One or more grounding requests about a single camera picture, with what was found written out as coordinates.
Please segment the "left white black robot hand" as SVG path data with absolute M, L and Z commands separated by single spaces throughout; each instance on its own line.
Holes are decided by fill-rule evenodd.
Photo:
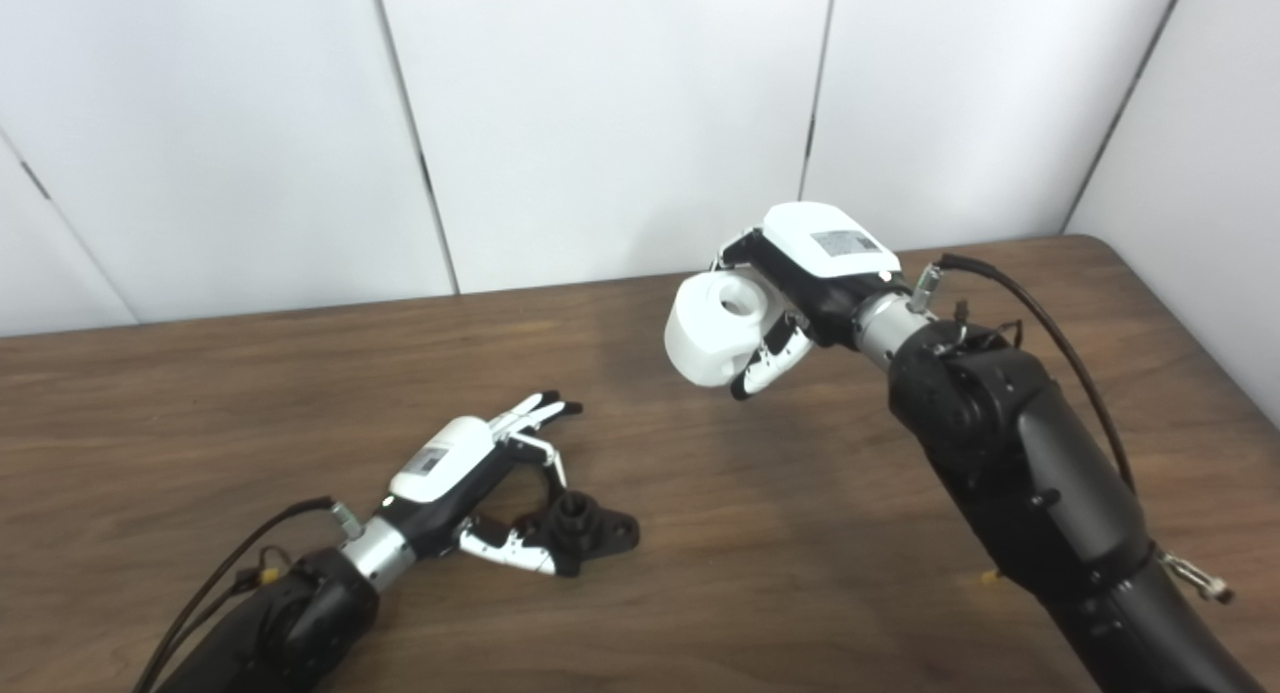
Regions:
M 561 452 L 538 433 L 581 412 L 581 404 L 543 391 L 489 420 L 451 420 L 390 479 L 378 510 L 340 553 L 379 594 L 415 565 L 454 552 L 548 576 L 575 576 L 547 544 L 484 518 L 477 506 L 518 465 L 541 471 L 550 501 L 566 493 Z

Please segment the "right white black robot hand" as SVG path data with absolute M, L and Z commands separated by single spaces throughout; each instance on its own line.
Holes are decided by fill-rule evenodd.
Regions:
M 932 322 L 909 310 L 897 255 L 828 204 L 774 205 L 760 225 L 724 243 L 710 269 L 749 269 L 782 301 L 730 383 L 737 401 L 759 395 L 813 347 L 845 347 L 888 371 L 908 338 Z

